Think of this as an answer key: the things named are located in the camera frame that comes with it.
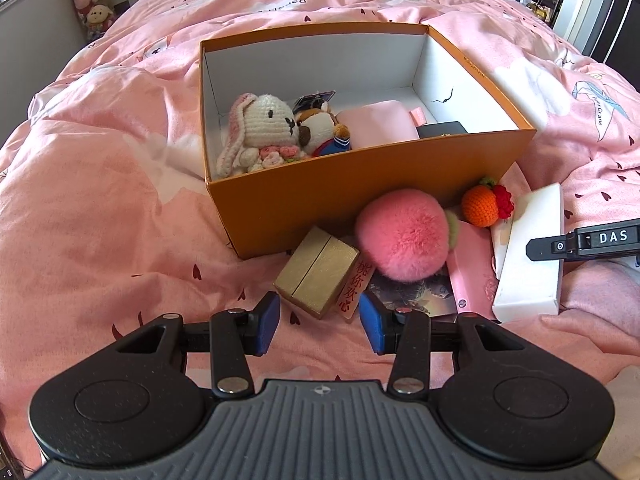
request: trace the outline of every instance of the heart pattern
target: heart pattern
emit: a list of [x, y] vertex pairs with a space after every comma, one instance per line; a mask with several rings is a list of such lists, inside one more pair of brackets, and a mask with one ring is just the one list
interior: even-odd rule
[[111, 325], [111, 335], [113, 335], [113, 338], [117, 341], [118, 339], [122, 339], [122, 334], [120, 332], [118, 332], [118, 329], [116, 328], [116, 324], [112, 324]]

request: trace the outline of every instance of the stuffed animal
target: stuffed animal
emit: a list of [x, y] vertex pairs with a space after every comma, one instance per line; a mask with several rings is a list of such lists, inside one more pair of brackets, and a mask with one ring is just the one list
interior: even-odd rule
[[322, 102], [319, 108], [297, 113], [296, 123], [300, 128], [300, 146], [309, 156], [329, 155], [351, 149], [349, 129], [338, 122], [327, 102]]
[[462, 214], [476, 227], [491, 227], [513, 213], [511, 193], [491, 178], [484, 178], [462, 196]]
[[113, 11], [107, 6], [96, 5], [87, 14], [86, 24], [89, 30], [106, 32], [113, 25]]
[[[261, 148], [297, 146], [298, 136], [293, 111], [284, 101], [268, 94], [242, 94], [229, 112], [229, 133], [216, 171], [224, 178], [232, 173], [264, 168]], [[284, 163], [279, 151], [271, 153], [268, 153], [267, 167]]]
[[85, 17], [93, 8], [91, 0], [74, 0], [78, 13]]

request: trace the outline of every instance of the pink bunny ear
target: pink bunny ear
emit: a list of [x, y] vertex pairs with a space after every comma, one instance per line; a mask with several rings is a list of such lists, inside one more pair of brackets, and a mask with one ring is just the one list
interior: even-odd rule
[[218, 157], [216, 171], [221, 177], [231, 174], [234, 160], [244, 143], [244, 110], [253, 103], [258, 96], [254, 94], [242, 94], [231, 106], [229, 112], [229, 133], [226, 137], [226, 145]]

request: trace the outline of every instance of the pink cloth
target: pink cloth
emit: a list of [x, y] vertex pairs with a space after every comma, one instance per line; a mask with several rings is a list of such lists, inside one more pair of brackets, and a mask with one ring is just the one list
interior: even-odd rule
[[[200, 41], [357, 20], [430, 23], [494, 79], [540, 130], [522, 171], [533, 188], [562, 182], [567, 228], [636, 215], [638, 94], [513, 0], [140, 0], [35, 97], [0, 152], [0, 408], [27, 465], [39, 464], [28, 404], [45, 380], [162, 313], [192, 322], [251, 308], [286, 260], [239, 261], [205, 190]], [[620, 274], [591, 280], [631, 293]], [[586, 288], [567, 280], [572, 310], [511, 327], [608, 381], [640, 362], [638, 340], [580, 312], [617, 303], [574, 285]], [[357, 319], [284, 306], [270, 352], [250, 365], [260, 380], [384, 382], [391, 361]], [[206, 383], [207, 366], [194, 357], [190, 375]], [[433, 384], [448, 374], [449, 357], [434, 356]]]
[[620, 261], [594, 261], [564, 276], [562, 306], [590, 312], [640, 337], [640, 272]]
[[420, 138], [414, 120], [400, 101], [352, 108], [337, 114], [336, 119], [349, 129], [353, 150]]

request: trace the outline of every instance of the black device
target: black device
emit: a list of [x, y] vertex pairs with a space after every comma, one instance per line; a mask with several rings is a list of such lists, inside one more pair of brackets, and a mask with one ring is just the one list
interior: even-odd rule
[[12, 455], [4, 436], [0, 433], [0, 480], [23, 479], [22, 468]]
[[[396, 354], [386, 390], [267, 380], [256, 392], [245, 355], [267, 351], [279, 316], [274, 292], [206, 323], [165, 314], [52, 378], [30, 406], [49, 459], [33, 479], [613, 478], [594, 460], [613, 422], [606, 388], [481, 316], [437, 322], [365, 291], [372, 348]], [[212, 387], [199, 388], [187, 354], [207, 351]], [[431, 351], [453, 355], [440, 389]]]
[[423, 124], [422, 126], [417, 126], [416, 130], [418, 130], [418, 137], [420, 137], [421, 139], [467, 133], [465, 127], [459, 121], [451, 121], [450, 123]]
[[578, 227], [561, 236], [534, 238], [527, 243], [527, 256], [534, 262], [596, 258], [622, 258], [640, 254], [640, 218]]

